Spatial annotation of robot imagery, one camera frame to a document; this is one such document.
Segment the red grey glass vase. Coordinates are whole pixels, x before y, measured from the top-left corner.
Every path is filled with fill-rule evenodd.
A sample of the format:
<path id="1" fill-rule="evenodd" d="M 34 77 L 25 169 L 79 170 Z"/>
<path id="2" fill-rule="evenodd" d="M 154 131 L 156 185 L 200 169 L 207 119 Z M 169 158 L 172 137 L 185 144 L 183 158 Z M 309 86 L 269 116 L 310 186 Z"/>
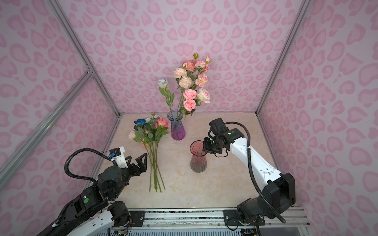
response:
<path id="1" fill-rule="evenodd" d="M 203 141 L 194 141 L 190 146 L 192 159 L 190 162 L 191 169 L 196 173 L 202 173 L 207 168 L 206 152 L 203 150 Z"/>

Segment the purple blue glass vase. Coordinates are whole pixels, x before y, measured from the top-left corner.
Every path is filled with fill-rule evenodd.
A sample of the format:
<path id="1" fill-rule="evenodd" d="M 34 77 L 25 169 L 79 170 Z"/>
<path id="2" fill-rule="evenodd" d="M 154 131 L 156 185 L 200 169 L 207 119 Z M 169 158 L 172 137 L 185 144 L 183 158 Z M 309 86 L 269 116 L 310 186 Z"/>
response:
<path id="1" fill-rule="evenodd" d="M 167 114 L 168 120 L 171 122 L 171 137 L 180 141 L 186 136 L 185 128 L 182 123 L 184 115 L 180 110 L 172 110 Z"/>

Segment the pink double rose stem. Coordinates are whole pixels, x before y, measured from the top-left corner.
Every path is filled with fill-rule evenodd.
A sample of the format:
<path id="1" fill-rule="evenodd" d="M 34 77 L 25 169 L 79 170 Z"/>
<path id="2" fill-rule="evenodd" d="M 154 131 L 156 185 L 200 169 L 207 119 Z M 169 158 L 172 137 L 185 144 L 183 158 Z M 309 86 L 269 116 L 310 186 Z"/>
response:
<path id="1" fill-rule="evenodd" d="M 182 95 L 179 102 L 179 111 L 187 116 L 194 112 L 196 109 L 197 91 L 192 89 L 182 90 Z"/>

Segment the pink multi bloom rose stem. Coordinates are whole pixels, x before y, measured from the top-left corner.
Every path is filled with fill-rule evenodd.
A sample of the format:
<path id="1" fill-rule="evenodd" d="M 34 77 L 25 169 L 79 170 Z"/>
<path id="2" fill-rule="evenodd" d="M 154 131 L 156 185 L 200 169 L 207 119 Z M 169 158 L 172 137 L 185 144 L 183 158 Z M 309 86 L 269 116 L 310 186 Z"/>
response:
<path id="1" fill-rule="evenodd" d="M 195 62 L 195 68 L 197 69 L 197 75 L 195 84 L 197 87 L 203 88 L 208 83 L 208 77 L 206 73 L 209 71 L 209 64 L 212 62 L 211 56 L 207 55 L 205 60 L 199 60 Z"/>

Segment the peach rose stem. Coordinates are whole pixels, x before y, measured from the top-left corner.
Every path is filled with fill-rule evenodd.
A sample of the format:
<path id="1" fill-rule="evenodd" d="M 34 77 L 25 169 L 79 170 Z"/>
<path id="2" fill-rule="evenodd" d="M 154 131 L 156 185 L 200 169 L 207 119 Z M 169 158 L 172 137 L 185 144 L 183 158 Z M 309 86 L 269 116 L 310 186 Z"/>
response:
<path id="1" fill-rule="evenodd" d="M 181 92 L 178 110 L 181 110 L 184 102 L 184 93 L 187 89 L 191 88 L 194 85 L 194 81 L 191 77 L 188 76 L 188 72 L 184 68 L 174 69 L 174 78 L 176 79 L 179 90 Z"/>

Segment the pale blue white rose stem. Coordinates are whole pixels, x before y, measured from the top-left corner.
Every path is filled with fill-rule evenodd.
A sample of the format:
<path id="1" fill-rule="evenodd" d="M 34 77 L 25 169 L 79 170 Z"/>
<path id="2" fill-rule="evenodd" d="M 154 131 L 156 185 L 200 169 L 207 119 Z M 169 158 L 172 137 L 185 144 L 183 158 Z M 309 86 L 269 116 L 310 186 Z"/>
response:
<path id="1" fill-rule="evenodd" d="M 158 88 L 159 88 L 159 91 L 161 93 L 161 95 L 163 95 L 166 99 L 166 104 L 168 105 L 169 107 L 169 110 L 170 112 L 173 111 L 173 102 L 174 102 L 174 98 L 175 98 L 175 94 L 173 94 L 169 88 L 168 88 L 168 80 L 163 78 L 163 79 L 159 79 L 157 81 L 157 85 L 158 85 Z"/>

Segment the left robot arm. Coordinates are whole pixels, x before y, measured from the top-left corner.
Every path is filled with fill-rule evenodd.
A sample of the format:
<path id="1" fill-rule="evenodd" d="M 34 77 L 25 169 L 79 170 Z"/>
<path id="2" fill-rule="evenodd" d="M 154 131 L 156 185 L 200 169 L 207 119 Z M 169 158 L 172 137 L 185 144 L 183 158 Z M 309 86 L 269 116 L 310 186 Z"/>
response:
<path id="1" fill-rule="evenodd" d="M 69 164 L 73 158 L 81 152 L 98 152 L 92 148 L 82 148 L 69 156 L 64 165 L 65 173 L 74 178 L 89 180 L 93 184 L 84 189 L 76 198 L 69 201 L 49 226 L 42 232 L 41 236 L 67 236 L 80 225 L 95 216 L 98 212 L 103 214 L 100 220 L 109 219 L 113 226 L 130 226 L 131 214 L 122 201 L 117 201 L 124 188 L 129 185 L 130 179 L 147 171 L 147 157 L 144 153 L 132 163 L 132 157 L 124 156 L 122 147 L 111 149 L 109 155 L 100 156 L 113 163 L 97 179 L 73 174 L 69 170 Z"/>

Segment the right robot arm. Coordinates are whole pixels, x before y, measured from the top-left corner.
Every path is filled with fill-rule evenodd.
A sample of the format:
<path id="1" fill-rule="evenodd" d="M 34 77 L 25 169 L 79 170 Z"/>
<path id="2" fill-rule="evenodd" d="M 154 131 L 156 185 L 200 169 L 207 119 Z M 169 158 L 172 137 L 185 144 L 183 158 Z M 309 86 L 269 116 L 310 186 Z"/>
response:
<path id="1" fill-rule="evenodd" d="M 242 131 L 228 128 L 229 124 L 221 118 L 209 123 L 208 136 L 203 140 L 203 151 L 218 158 L 222 158 L 224 152 L 238 157 L 248 168 L 258 197 L 240 203 L 236 207 L 236 217 L 230 219 L 227 225 L 239 223 L 258 226 L 259 220 L 264 217 L 276 218 L 285 224 L 282 214 L 296 202 L 294 177 L 273 167 L 252 147 L 251 134 L 243 124 L 233 122 Z"/>

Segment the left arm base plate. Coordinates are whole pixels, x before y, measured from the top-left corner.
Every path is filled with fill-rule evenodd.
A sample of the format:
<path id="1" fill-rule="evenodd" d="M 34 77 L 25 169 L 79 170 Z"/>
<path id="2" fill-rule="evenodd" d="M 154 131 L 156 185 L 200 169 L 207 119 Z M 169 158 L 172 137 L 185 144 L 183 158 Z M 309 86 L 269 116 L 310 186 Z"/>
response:
<path id="1" fill-rule="evenodd" d="M 132 219 L 131 227 L 132 228 L 143 227 L 146 211 L 144 211 L 144 210 L 131 210 L 130 214 L 131 214 L 131 219 Z"/>

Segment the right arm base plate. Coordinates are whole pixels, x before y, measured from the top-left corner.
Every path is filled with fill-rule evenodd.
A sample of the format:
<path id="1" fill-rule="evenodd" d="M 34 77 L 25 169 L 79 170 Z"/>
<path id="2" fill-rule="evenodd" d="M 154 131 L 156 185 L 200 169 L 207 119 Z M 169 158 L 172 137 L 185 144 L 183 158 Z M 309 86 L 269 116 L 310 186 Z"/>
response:
<path id="1" fill-rule="evenodd" d="M 265 226 L 263 216 L 247 216 L 238 209 L 225 209 L 222 211 L 225 226 Z"/>

